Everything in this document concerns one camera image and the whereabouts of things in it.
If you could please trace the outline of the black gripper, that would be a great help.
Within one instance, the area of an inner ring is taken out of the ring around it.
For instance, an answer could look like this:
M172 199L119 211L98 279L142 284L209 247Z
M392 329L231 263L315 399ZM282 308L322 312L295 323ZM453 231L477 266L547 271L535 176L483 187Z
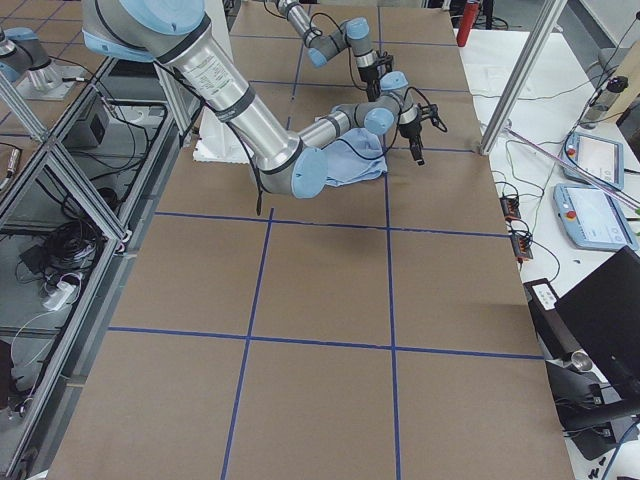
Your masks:
M421 118L415 117L413 120L409 122L404 122L399 124L399 132L400 135L409 141L409 148L412 155L413 160L418 165L424 165L425 160L422 153L422 125Z
M375 66L375 62L368 66L359 66L358 73L360 79L366 84L366 94L369 100L375 100L376 94L380 93L380 79L383 75Z

